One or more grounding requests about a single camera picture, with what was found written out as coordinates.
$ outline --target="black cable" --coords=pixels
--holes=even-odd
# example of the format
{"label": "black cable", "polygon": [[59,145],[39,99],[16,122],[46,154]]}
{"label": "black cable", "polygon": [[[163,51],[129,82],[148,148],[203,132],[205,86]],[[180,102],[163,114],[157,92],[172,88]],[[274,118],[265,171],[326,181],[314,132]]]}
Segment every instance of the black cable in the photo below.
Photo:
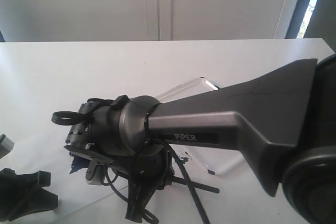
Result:
{"label": "black cable", "polygon": [[[112,190],[114,191],[114,193],[121,198],[122,200],[124,200],[125,202],[127,202],[128,204],[132,204],[135,205],[132,202],[129,202],[129,200],[123,196],[113,185],[113,182],[115,182],[115,180],[118,178],[118,175],[116,175],[114,177],[113,180],[110,179],[109,173],[108,173],[108,166],[105,165],[104,166],[104,173],[105,173],[105,178],[108,181],[108,185],[112,188]],[[152,214],[151,212],[149,212],[147,209],[139,209],[137,205],[135,205],[135,207],[137,207],[137,211],[141,214],[142,218],[147,221],[149,224],[158,224],[159,223],[159,219]]]}
{"label": "black cable", "polygon": [[174,149],[164,140],[160,140],[160,139],[155,139],[154,141],[158,142],[159,144],[162,144],[169,152],[170,154],[173,156],[173,158],[175,159],[179,169],[181,170],[181,173],[183,175],[183,178],[185,180],[185,183],[190,191],[191,196],[193,197],[193,200],[195,202],[195,205],[197,207],[197,210],[199,212],[199,215],[201,216],[201,219],[203,221],[203,224],[210,224],[210,221],[208,219],[208,216],[206,215],[206,212],[204,210],[204,207],[200,201],[200,198],[197,195],[197,192],[195,190],[195,188],[192,185],[192,182],[190,180],[189,174],[186,171],[185,167],[183,166],[180,158],[178,157],[178,155],[176,154],[176,152],[174,151]]}

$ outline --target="white table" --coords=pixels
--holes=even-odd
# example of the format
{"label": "white table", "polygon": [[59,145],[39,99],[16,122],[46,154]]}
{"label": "white table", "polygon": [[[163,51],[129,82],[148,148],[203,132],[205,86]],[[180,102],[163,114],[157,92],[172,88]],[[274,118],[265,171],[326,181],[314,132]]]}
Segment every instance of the white table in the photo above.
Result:
{"label": "white table", "polygon": [[[225,87],[297,59],[331,54],[321,39],[4,43],[0,132],[20,142],[54,129],[54,111],[77,110],[90,97],[158,95],[199,76]],[[281,188],[275,198],[267,196],[245,162],[222,176],[206,174],[193,162],[187,169],[194,181],[221,190],[218,195],[198,191],[212,224],[306,223]],[[148,209],[160,223],[201,223],[184,186],[158,191]],[[130,223],[125,211],[126,204],[111,194],[58,223]]]}

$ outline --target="dark gray robotic arm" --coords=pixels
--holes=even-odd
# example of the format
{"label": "dark gray robotic arm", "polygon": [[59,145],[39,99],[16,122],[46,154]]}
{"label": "dark gray robotic arm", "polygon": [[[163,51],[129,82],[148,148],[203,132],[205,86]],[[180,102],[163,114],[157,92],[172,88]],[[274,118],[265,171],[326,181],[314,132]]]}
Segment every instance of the dark gray robotic arm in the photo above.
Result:
{"label": "dark gray robotic arm", "polygon": [[52,121],[73,125],[65,146],[72,155],[107,164],[125,178],[163,178],[171,156],[162,141],[239,150],[267,194],[274,196],[282,183],[309,222],[334,223],[336,201],[316,194],[326,184],[336,192],[335,83],[335,57],[318,66],[316,59],[298,60],[252,81],[163,104],[149,96],[90,99],[78,113],[56,112]]}

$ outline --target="white wall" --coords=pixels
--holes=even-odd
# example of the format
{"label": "white wall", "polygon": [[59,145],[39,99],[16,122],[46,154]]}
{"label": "white wall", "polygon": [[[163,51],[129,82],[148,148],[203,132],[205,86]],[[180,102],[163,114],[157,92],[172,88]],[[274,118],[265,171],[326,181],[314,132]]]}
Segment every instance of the white wall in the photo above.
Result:
{"label": "white wall", "polygon": [[156,0],[0,0],[6,41],[155,40],[157,23]]}
{"label": "white wall", "polygon": [[0,0],[0,31],[6,41],[284,38],[295,4],[296,0]]}

